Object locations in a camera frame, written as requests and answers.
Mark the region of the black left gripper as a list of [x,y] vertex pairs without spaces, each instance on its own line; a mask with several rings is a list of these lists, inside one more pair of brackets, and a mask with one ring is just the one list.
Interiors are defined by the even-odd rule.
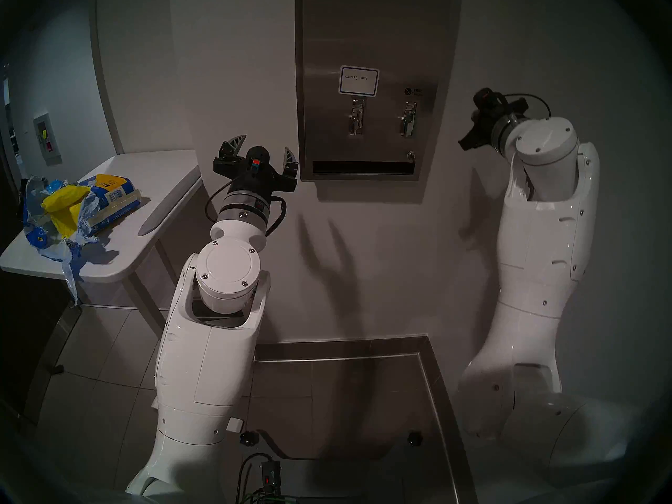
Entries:
[[218,157],[213,159],[214,172],[231,180],[227,192],[248,191],[258,196],[294,192],[298,183],[299,162],[290,148],[284,148],[283,170],[278,173],[270,161],[239,155],[246,138],[244,134],[222,142]]

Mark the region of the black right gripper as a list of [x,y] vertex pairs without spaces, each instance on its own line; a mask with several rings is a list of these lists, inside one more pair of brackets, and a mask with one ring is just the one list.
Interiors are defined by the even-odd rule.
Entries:
[[518,115],[529,109],[525,98],[505,98],[502,110],[475,109],[472,111],[472,131],[458,141],[464,151],[479,149],[486,145],[495,150],[503,150],[507,136],[516,124]]

